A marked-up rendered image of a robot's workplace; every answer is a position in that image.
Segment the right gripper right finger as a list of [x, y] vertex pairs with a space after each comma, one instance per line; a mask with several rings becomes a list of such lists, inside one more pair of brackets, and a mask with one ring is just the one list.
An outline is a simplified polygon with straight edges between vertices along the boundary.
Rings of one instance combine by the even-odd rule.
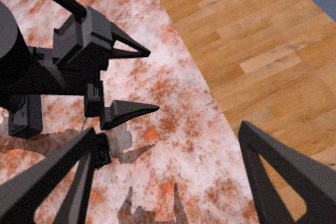
[[[336, 224], [336, 170], [290, 148], [247, 120], [241, 122], [238, 140], [259, 224]], [[306, 213], [296, 222], [259, 155], [304, 200]]]

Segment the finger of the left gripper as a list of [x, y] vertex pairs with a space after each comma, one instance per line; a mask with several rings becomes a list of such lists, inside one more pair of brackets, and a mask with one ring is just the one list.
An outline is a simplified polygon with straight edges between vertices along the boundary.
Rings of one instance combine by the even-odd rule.
[[156, 112], [159, 108], [160, 106], [152, 104], [113, 100], [109, 107], [110, 123], [106, 130], [115, 128], [135, 117]]
[[[128, 34], [126, 34], [122, 29], [120, 29], [116, 24], [110, 22], [111, 34], [112, 34], [112, 42], [111, 51], [109, 52], [109, 59], [130, 59], [130, 58], [145, 58], [149, 57], [151, 51], [136, 42], [133, 38], [131, 38]], [[127, 51], [118, 48], [113, 48], [115, 41], [120, 41], [131, 48], [137, 51]], [[113, 51], [112, 51], [113, 50]]]

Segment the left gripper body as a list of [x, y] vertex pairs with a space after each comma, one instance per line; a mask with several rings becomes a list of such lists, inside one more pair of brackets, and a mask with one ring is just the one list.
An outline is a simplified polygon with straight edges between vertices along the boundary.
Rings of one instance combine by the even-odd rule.
[[44, 60], [44, 66], [33, 65], [34, 90], [38, 95], [84, 96], [84, 117], [99, 117], [103, 131], [110, 123], [110, 110], [104, 104], [100, 72], [108, 69], [109, 53], [87, 70], [67, 64], [82, 47], [81, 16], [74, 12], [54, 28], [53, 48], [37, 47], [37, 59]]

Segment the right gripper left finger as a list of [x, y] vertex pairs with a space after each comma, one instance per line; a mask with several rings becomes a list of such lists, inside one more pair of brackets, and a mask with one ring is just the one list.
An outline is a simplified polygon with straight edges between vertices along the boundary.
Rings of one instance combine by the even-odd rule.
[[[36, 224], [36, 210], [79, 161], [52, 224], [85, 224], [99, 140], [88, 127], [51, 155], [0, 185], [0, 224]], [[81, 158], [81, 159], [80, 159]]]

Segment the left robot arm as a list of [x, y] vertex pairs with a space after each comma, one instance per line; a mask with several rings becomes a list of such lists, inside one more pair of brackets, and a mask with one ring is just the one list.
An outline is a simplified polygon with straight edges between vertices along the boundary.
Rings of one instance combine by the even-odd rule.
[[[106, 16], [88, 5], [81, 15], [81, 25], [84, 47], [67, 64], [87, 70], [111, 51], [112, 34]], [[37, 59], [36, 50], [34, 46], [27, 47], [14, 15], [0, 1], [0, 107], [9, 111], [9, 136], [16, 136], [31, 125], [30, 95], [36, 95], [33, 65], [44, 66], [44, 60]]]

